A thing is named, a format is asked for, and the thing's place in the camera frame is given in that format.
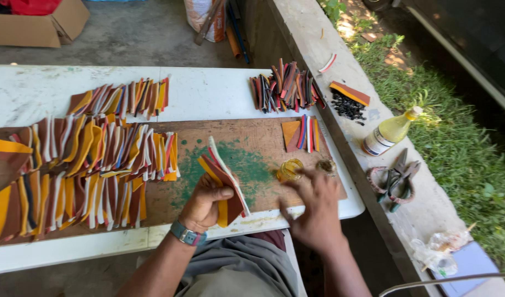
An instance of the green paint stain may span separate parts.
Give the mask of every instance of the green paint stain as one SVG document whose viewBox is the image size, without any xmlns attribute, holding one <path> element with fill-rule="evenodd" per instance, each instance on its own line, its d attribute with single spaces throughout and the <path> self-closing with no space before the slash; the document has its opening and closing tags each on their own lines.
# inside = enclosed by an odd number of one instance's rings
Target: green paint stain
<svg viewBox="0 0 505 297">
<path fill-rule="evenodd" d="M 270 157 L 263 157 L 259 152 L 248 152 L 242 148 L 236 148 L 234 142 L 220 141 L 217 144 L 217 151 L 232 172 L 240 179 L 241 191 L 245 196 L 245 202 L 250 208 L 255 205 L 257 197 L 266 195 L 266 191 L 271 188 L 269 184 L 274 180 L 271 174 L 271 168 L 279 167 Z M 176 185 L 180 188 L 175 189 L 179 195 L 170 204 L 174 209 L 179 209 L 192 195 L 199 177 L 205 172 L 199 165 L 197 159 L 202 154 L 210 156 L 207 146 L 202 148 L 195 147 L 193 150 L 185 150 L 185 157 L 180 160 L 181 183 Z"/>
</svg>

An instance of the wristwatch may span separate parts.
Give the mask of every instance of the wristwatch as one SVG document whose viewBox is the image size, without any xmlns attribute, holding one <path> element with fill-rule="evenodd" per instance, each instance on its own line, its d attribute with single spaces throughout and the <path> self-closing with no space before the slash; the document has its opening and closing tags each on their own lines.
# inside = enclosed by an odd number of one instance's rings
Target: wristwatch
<svg viewBox="0 0 505 297">
<path fill-rule="evenodd" d="M 188 230 L 185 226 L 183 226 L 178 220 L 175 220 L 171 224 L 170 232 L 179 238 L 180 241 L 187 245 L 191 246 L 200 246 L 203 245 L 206 241 L 206 232 L 205 233 L 197 233 L 192 230 Z"/>
</svg>

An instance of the bottle cap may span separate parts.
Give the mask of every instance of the bottle cap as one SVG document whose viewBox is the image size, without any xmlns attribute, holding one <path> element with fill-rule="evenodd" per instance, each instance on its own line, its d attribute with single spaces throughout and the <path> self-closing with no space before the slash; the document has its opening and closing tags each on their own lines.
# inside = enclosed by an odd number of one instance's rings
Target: bottle cap
<svg viewBox="0 0 505 297">
<path fill-rule="evenodd" d="M 423 112 L 423 109 L 419 106 L 414 106 L 410 110 L 410 114 L 413 115 L 414 117 L 418 117 L 422 112 Z"/>
</svg>

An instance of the cardboard box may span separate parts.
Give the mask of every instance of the cardboard box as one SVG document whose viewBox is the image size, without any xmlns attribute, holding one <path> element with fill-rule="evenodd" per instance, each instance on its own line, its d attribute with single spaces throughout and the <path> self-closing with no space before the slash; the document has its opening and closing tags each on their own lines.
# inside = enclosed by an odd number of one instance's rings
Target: cardboard box
<svg viewBox="0 0 505 297">
<path fill-rule="evenodd" d="M 46 16 L 0 14 L 0 45 L 59 48 L 71 44 L 89 15 L 81 0 L 62 0 Z"/>
</svg>

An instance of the pliers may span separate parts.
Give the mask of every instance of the pliers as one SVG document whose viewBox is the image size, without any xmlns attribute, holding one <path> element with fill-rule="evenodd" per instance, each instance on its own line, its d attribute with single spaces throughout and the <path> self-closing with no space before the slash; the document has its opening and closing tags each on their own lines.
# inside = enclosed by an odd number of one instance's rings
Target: pliers
<svg viewBox="0 0 505 297">
<path fill-rule="evenodd" d="M 370 182 L 370 185 L 376 192 L 381 194 L 377 198 L 377 202 L 382 202 L 385 199 L 385 197 L 388 197 L 390 200 L 393 201 L 393 204 L 390 207 L 391 213 L 394 213 L 399 208 L 399 206 L 401 206 L 401 204 L 407 204 L 409 202 L 412 202 L 412 200 L 414 200 L 416 197 L 416 191 L 414 189 L 414 184 L 412 184 L 412 178 L 414 178 L 416 173 L 421 168 L 421 162 L 414 161 L 407 166 L 406 165 L 407 152 L 408 152 L 407 148 L 401 152 L 397 160 L 397 164 L 392 169 L 386 166 L 381 166 L 381 167 L 373 167 L 370 170 L 368 170 L 367 178 L 368 181 Z M 387 170 L 388 173 L 386 187 L 384 189 L 382 189 L 375 183 L 372 176 L 374 173 L 383 170 Z M 392 191 L 404 180 L 406 180 L 405 189 L 403 195 L 401 195 L 400 198 L 398 198 L 392 194 Z"/>
</svg>

